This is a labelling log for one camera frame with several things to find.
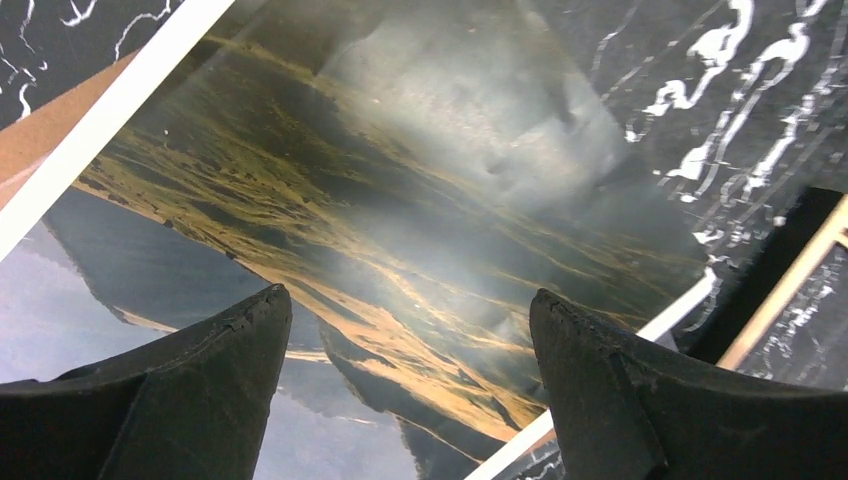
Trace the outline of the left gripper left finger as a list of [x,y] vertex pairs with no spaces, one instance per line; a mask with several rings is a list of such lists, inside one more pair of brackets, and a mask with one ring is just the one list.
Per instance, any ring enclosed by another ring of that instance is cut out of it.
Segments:
[[1,387],[5,479],[249,479],[292,323],[274,284],[50,381]]

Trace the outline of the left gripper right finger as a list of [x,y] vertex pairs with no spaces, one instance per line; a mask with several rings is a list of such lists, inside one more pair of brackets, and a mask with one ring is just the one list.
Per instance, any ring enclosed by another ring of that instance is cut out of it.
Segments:
[[570,479],[843,479],[847,396],[687,357],[548,290],[529,326]]

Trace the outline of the wooden picture frame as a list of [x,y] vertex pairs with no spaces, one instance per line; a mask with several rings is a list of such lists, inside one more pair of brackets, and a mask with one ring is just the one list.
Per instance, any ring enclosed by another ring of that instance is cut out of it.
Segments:
[[847,196],[808,188],[688,355],[752,377],[847,388]]

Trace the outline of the brown cardboard backing board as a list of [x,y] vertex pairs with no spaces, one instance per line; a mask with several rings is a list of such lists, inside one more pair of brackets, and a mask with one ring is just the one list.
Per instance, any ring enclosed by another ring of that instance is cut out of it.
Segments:
[[138,54],[115,64],[1,131],[1,204],[6,205]]

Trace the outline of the landscape photo print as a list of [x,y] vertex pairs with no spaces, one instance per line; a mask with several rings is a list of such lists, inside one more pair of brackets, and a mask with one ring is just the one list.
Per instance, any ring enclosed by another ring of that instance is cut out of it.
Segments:
[[566,1],[237,1],[1,262],[1,377],[48,380],[271,285],[259,479],[561,465],[541,289],[651,340],[715,276]]

